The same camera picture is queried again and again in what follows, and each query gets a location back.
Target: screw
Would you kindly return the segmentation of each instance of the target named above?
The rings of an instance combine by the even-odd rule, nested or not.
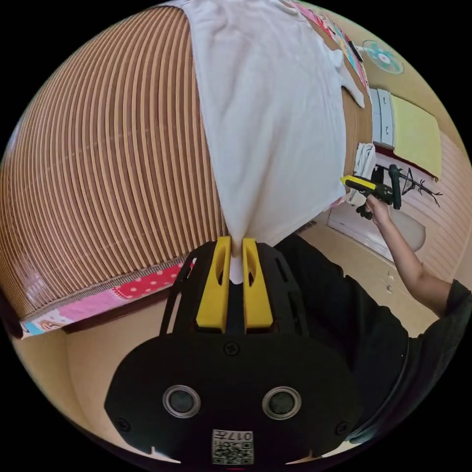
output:
[[[341,436],[347,431],[348,426],[349,426],[348,421],[342,421],[336,426],[336,429],[334,430],[334,432],[336,433],[337,436]]]
[[[127,433],[131,429],[131,425],[124,418],[117,419],[118,429],[124,433]]]
[[[239,354],[239,346],[238,344],[230,341],[226,343],[223,347],[223,351],[226,355],[238,355]]]

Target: blue fan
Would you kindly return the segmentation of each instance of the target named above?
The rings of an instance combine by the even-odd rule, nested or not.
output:
[[[357,48],[360,52],[365,52],[369,59],[380,69],[390,74],[403,74],[405,68],[390,51],[386,51],[380,47],[376,41],[366,39],[362,43],[361,48]]]

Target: bamboo mat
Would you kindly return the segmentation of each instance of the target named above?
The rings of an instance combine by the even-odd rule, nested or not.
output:
[[[344,90],[343,103],[352,173],[372,123]],[[28,106],[1,163],[0,285],[21,319],[226,231],[190,29],[176,8],[134,15],[73,54]]]

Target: sticker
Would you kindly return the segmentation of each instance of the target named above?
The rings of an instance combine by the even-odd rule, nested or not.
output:
[[[253,464],[254,441],[252,431],[214,429],[211,452],[214,464]]]

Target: cabinet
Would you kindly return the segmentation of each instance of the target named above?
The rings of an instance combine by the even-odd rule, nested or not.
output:
[[[372,98],[372,142],[384,148],[395,147],[393,106],[390,92],[371,88]]]

